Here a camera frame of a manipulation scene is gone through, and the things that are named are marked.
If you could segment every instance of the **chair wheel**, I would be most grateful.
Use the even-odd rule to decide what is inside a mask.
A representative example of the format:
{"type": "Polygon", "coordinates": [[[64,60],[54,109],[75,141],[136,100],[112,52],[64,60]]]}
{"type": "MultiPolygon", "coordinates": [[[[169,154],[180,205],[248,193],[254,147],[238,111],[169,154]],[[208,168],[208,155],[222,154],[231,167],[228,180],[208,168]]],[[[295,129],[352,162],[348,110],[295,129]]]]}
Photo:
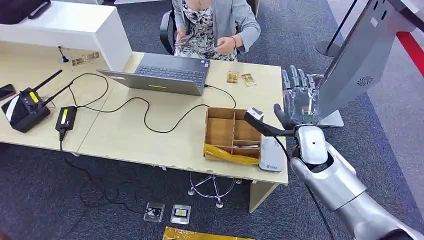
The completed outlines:
{"type": "Polygon", "coordinates": [[[190,189],[190,190],[188,190],[187,193],[188,193],[188,195],[193,196],[195,194],[195,191],[190,189]]]}

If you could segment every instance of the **office chair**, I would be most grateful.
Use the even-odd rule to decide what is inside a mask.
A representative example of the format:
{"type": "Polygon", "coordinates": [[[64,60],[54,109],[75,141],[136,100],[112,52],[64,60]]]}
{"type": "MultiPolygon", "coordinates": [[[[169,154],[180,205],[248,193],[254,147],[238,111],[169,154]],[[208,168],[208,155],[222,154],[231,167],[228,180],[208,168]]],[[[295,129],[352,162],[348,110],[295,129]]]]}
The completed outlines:
{"type": "MultiPolygon", "coordinates": [[[[256,9],[258,4],[257,0],[247,0],[247,3],[250,5],[252,10],[256,9]]],[[[160,28],[159,28],[159,37],[166,51],[169,54],[174,55],[177,27],[175,25],[175,10],[174,10],[174,6],[172,5],[172,2],[171,2],[171,9],[172,10],[167,11],[162,17],[162,22],[160,23],[160,28]]]]}

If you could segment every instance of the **laptop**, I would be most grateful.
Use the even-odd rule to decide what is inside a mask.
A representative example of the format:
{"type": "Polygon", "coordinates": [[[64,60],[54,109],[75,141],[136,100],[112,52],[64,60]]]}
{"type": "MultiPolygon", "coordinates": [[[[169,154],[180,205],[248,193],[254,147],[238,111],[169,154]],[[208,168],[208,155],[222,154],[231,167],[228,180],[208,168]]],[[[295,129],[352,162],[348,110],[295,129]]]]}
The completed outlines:
{"type": "Polygon", "coordinates": [[[132,89],[201,96],[210,60],[145,53],[135,73],[97,72],[132,89]]]}

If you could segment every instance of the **phone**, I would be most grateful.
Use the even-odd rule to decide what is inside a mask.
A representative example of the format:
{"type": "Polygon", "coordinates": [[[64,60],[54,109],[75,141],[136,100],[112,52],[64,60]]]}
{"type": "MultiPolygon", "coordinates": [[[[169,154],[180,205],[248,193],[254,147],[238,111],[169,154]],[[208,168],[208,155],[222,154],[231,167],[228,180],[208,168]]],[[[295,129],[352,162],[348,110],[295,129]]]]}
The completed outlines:
{"type": "Polygon", "coordinates": [[[183,36],[180,40],[175,42],[174,46],[178,47],[178,46],[182,46],[186,44],[192,38],[192,36],[193,36],[193,33],[183,36]]]}
{"type": "Polygon", "coordinates": [[[12,84],[7,84],[5,86],[0,87],[0,101],[3,99],[7,99],[10,96],[16,94],[15,88],[12,84]]]}

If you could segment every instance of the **silver robotic arm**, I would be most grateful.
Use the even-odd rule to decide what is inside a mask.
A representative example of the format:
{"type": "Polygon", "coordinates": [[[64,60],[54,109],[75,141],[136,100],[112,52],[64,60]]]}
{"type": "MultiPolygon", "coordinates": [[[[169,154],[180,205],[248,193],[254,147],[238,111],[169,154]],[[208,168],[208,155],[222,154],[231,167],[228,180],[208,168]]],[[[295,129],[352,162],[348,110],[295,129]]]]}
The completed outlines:
{"type": "Polygon", "coordinates": [[[314,125],[299,127],[295,135],[300,155],[292,157],[291,168],[328,210],[335,212],[357,240],[424,240],[424,236],[399,221],[365,191],[355,169],[324,138],[314,125]],[[324,170],[314,171],[325,165],[324,170]]]}
{"type": "Polygon", "coordinates": [[[291,68],[291,79],[283,70],[284,111],[274,106],[274,113],[285,130],[263,123],[261,111],[251,108],[244,119],[264,136],[292,136],[297,145],[287,159],[296,175],[311,189],[329,211],[335,212],[356,240],[424,240],[424,235],[408,227],[365,191],[352,165],[326,141],[316,126],[321,120],[318,75],[305,75],[291,68]]]}

